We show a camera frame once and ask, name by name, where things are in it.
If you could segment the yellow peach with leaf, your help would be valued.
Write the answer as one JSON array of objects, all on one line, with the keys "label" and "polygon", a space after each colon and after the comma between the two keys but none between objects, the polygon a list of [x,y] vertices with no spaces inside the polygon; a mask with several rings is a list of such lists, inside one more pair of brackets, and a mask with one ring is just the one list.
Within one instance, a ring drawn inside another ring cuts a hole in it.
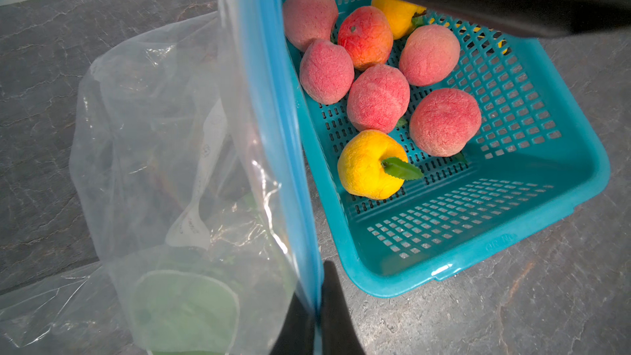
[{"label": "yellow peach with leaf", "polygon": [[401,144],[377,130],[361,131],[343,148],[338,174],[349,194],[371,200],[387,199],[404,182],[424,177],[409,163]]}]

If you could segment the clear blue zipper bag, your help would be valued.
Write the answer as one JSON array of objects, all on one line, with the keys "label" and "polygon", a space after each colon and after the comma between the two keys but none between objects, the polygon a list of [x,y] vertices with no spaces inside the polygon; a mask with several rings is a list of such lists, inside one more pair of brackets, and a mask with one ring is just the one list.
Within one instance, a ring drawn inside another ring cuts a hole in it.
[{"label": "clear blue zipper bag", "polygon": [[80,83],[70,171],[134,343],[269,354],[316,247],[281,0],[129,39]]}]

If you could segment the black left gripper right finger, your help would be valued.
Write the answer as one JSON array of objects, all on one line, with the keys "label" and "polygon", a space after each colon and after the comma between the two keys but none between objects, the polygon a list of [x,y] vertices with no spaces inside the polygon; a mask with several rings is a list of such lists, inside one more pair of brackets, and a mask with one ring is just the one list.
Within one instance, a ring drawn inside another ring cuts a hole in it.
[{"label": "black left gripper right finger", "polygon": [[343,288],[333,261],[324,262],[320,327],[323,354],[365,354],[354,330]]}]

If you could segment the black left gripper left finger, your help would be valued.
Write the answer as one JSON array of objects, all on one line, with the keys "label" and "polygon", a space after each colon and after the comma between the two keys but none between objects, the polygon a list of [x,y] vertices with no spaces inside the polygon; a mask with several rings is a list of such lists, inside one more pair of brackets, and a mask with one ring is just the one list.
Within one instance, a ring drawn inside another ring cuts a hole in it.
[{"label": "black left gripper left finger", "polygon": [[279,337],[270,355],[312,355],[316,323],[311,311],[294,294]]}]

